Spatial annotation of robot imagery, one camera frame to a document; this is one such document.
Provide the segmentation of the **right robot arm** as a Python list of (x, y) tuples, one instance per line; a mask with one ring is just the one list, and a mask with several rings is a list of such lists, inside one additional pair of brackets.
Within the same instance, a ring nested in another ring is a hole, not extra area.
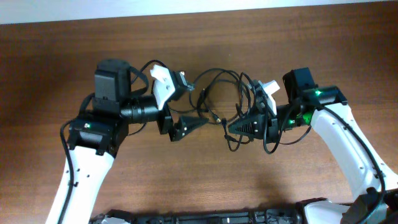
[(397, 223), (397, 174), (378, 155), (358, 126), (344, 94), (337, 86), (318, 86), (309, 68), (286, 73), (282, 81), (288, 104), (277, 105), (276, 81), (238, 80), (248, 98), (248, 109), (224, 124), (227, 142), (242, 145), (260, 139), (264, 145), (281, 145), (284, 131), (301, 126), (314, 130), (327, 145), (349, 183), (353, 203), (343, 205), (325, 198), (297, 203), (300, 223)]

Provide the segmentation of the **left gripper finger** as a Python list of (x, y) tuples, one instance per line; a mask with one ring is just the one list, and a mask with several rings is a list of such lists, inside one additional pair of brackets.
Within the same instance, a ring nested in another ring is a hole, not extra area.
[(186, 80), (184, 71), (179, 71), (178, 75), (179, 75), (179, 78), (181, 79), (182, 86), (186, 91), (191, 92), (195, 89), (195, 85)]
[(193, 130), (202, 127), (208, 123), (208, 118), (181, 116), (175, 124), (175, 136), (185, 137)]

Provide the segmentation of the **black USB cable thin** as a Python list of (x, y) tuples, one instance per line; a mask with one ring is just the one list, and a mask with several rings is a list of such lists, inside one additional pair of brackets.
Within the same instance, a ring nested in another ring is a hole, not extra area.
[[(196, 101), (193, 101), (193, 93), (192, 92), (190, 92), (188, 94), (188, 102), (190, 105), (190, 109), (177, 110), (174, 108), (170, 108), (171, 112), (177, 113), (177, 114), (196, 113), (198, 115), (198, 117), (201, 117), (201, 118), (206, 118), (206, 114), (207, 114), (213, 118), (213, 121), (209, 121), (208, 124), (221, 125), (221, 120), (223, 118), (215, 111), (215, 109), (213, 109), (211, 107), (211, 100), (210, 100), (211, 92), (215, 89), (215, 87), (218, 84), (229, 83), (229, 84), (232, 84), (236, 88), (236, 91), (238, 93), (237, 81), (239, 79), (240, 74), (233, 70), (227, 70), (227, 69), (223, 69), (223, 68), (210, 68), (208, 70), (205, 70), (201, 74), (199, 74), (199, 76), (197, 76), (196, 79), (194, 79), (193, 83), (198, 84), (198, 82), (205, 75), (208, 75), (212, 72), (217, 72), (217, 74), (211, 80), (211, 82), (201, 90), (201, 92), (198, 94)], [(247, 81), (250, 80), (250, 78), (248, 78), (248, 77), (243, 77), (243, 79), (244, 78)], [(250, 109), (250, 111), (251, 111), (253, 109), (252, 96), (254, 95), (251, 90), (250, 90), (250, 94), (251, 94), (251, 109)], [(243, 100), (244, 100), (244, 102), (243, 102), (242, 111), (244, 113), (244, 116), (246, 116), (250, 111), (248, 112), (248, 101), (245, 96), (243, 97)], [(226, 118), (226, 119), (227, 119), (227, 124), (229, 124), (232, 121), (235, 121), (236, 119), (238, 119), (238, 117), (236, 116), (236, 113), (235, 113), (232, 117)]]

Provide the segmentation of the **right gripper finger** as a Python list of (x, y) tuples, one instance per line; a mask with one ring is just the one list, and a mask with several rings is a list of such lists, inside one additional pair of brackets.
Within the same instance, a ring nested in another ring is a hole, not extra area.
[(254, 101), (260, 103), (264, 101), (263, 82), (260, 80), (253, 80), (249, 82), (249, 87), (254, 94)]
[(252, 114), (239, 118), (228, 126), (231, 134), (247, 136), (251, 139), (264, 139), (267, 115)]

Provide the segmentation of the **black USB cable thick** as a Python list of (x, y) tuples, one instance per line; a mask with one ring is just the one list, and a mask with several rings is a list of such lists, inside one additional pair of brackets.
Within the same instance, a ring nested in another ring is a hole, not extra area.
[[(238, 84), (238, 93), (239, 93), (239, 102), (235, 104), (236, 107), (236, 116), (238, 118), (242, 118), (244, 116), (244, 113), (242, 111), (243, 108), (243, 97), (245, 96), (247, 98), (248, 101), (248, 112), (251, 109), (251, 94), (250, 94), (250, 90), (249, 87), (247, 87), (247, 85), (243, 82), (243, 77), (247, 77), (247, 75), (244, 72), (241, 72), (241, 74), (239, 75), (239, 79), (237, 81)], [(232, 137), (231, 135), (228, 134), (227, 131), (227, 119), (223, 118), (221, 120), (221, 125), (223, 127), (224, 130), (224, 138), (226, 140), (226, 143), (228, 145), (228, 149), (231, 152), (236, 152), (239, 147), (241, 145), (247, 145), (249, 143), (252, 143), (254, 141), (253, 138), (248, 137), (248, 139), (246, 141), (243, 141), (243, 135), (240, 135), (238, 139)]]

